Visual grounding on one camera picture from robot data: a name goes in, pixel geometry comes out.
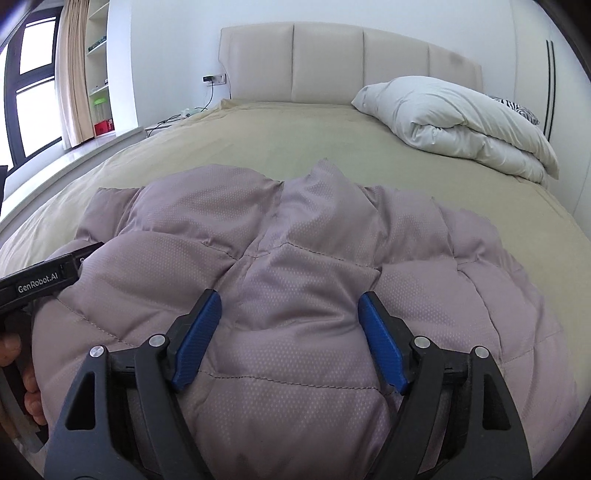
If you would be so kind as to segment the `person's left hand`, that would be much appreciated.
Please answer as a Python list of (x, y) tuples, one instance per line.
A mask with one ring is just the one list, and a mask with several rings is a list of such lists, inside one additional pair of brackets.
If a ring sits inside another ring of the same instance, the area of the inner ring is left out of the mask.
[[(5, 333), (1, 335), (1, 366), (7, 367), (17, 361), (22, 353), (21, 337), (17, 333)], [(33, 420), (40, 426), (45, 426), (47, 420), (42, 405), (42, 395), (37, 383), (34, 366), (29, 361), (22, 368), (17, 367), (21, 380), (19, 383), (24, 388), (24, 407)]]

